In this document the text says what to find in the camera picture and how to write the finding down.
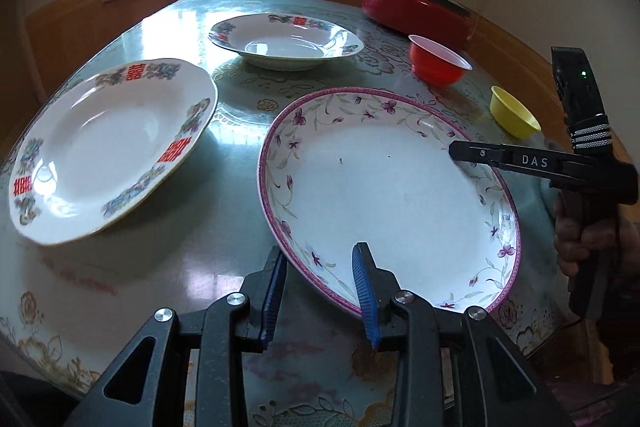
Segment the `right hand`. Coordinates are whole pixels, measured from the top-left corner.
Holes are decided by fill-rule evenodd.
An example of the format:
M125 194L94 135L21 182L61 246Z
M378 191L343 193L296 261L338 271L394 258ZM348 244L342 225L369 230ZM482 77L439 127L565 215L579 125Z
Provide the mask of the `right hand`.
M639 272L638 223L621 215L618 225L614 220L605 220L584 228L579 223L578 205L573 194L560 193L554 211L554 247L564 275L574 277L579 271L579 261L614 247L622 253L622 270Z

